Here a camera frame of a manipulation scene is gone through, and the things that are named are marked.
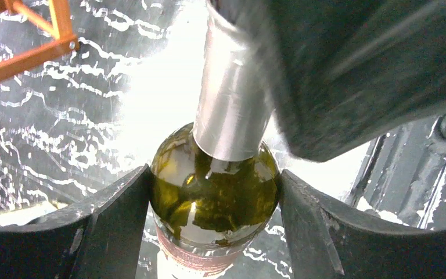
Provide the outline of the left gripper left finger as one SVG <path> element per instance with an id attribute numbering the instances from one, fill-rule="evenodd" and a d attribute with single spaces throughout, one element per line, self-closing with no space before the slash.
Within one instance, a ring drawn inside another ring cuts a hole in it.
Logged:
<path id="1" fill-rule="evenodd" d="M 0 227 L 0 278 L 134 278 L 149 184 L 138 167 L 35 224 Z"/>

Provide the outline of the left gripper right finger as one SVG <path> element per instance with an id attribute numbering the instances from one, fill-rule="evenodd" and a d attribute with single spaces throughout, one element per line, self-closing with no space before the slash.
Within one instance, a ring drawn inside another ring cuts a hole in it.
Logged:
<path id="1" fill-rule="evenodd" d="M 295 278 L 446 278 L 446 230 L 421 230 L 352 208 L 280 176 L 280 208 Z"/>

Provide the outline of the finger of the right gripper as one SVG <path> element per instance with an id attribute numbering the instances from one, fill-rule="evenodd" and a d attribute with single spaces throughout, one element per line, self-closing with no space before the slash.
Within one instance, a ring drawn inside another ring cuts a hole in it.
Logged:
<path id="1" fill-rule="evenodd" d="M 446 113 L 446 1 L 212 1 L 250 38 L 294 156 L 325 162 Z"/>

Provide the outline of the dark bottle white label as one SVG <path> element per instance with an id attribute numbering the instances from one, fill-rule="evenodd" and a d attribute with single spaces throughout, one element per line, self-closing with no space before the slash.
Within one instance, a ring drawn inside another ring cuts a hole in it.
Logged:
<path id="1" fill-rule="evenodd" d="M 281 194 L 262 138 L 271 116 L 255 48 L 232 1 L 208 1 L 196 118 L 150 167 L 159 278 L 218 278 L 264 229 Z"/>

